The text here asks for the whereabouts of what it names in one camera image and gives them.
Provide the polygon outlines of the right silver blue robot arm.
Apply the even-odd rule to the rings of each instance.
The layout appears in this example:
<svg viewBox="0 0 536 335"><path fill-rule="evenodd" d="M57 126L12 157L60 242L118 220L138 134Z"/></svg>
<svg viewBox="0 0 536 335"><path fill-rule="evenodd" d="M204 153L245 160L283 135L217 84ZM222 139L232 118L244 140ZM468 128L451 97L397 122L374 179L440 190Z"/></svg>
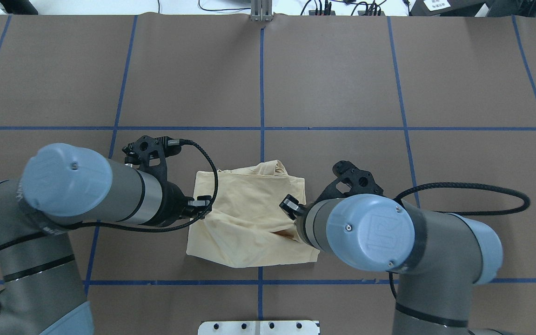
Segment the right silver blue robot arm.
<svg viewBox="0 0 536 335"><path fill-rule="evenodd" d="M399 276L394 335L496 335L469 326L473 290L492 281L503 246L485 223L360 194L280 204L302 241L353 268Z"/></svg>

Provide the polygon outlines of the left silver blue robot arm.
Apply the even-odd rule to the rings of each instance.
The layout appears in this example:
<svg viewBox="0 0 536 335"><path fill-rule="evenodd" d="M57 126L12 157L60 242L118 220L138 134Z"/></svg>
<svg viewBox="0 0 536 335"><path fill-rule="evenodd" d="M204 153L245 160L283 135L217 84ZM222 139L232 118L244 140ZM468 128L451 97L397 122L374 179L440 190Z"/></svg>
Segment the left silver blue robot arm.
<svg viewBox="0 0 536 335"><path fill-rule="evenodd" d="M194 199L168 181L166 159L183 146L195 147L210 164L212 195ZM143 136L123 152L121 164L89 148L53 143L30 158L19 180L0 181L0 335L95 333L69 232L171 232L212 210L217 168L199 144Z"/></svg>

